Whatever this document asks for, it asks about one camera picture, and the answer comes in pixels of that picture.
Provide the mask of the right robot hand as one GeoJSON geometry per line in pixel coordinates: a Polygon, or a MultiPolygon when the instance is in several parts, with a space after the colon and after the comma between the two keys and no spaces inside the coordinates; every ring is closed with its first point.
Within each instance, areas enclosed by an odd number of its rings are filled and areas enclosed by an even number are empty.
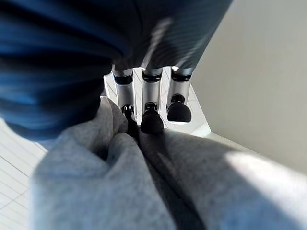
{"type": "Polygon", "coordinates": [[[229,0],[3,0],[0,116],[55,138],[96,115],[111,70],[198,64],[229,0]]]}

